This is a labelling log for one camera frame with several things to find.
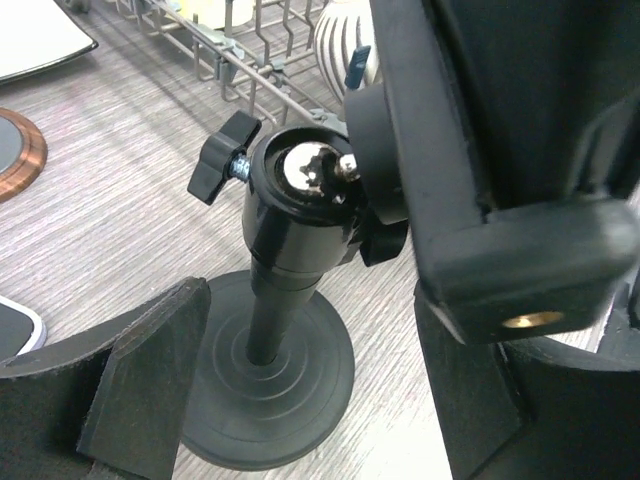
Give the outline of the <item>black phone stand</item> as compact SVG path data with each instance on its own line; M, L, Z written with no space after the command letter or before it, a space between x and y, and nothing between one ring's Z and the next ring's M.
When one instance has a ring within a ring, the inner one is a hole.
M420 294L465 346L546 337L597 352L612 305L639 326L639 5L375 1L382 80L346 132L259 138L235 113L189 192L246 185L249 271L210 281L185 445L236 470L288 464L335 429L354 383L317 286L413 244Z

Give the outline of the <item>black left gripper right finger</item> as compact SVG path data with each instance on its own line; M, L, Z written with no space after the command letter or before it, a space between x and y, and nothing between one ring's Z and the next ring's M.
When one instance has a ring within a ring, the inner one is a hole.
M639 326L624 301L592 353L546 337L465 346L415 296L454 478L638 478Z

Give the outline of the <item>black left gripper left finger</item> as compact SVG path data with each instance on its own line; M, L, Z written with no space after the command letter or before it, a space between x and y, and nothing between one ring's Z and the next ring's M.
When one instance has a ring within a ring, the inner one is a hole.
M169 479L210 290L146 303L1 364L4 479Z

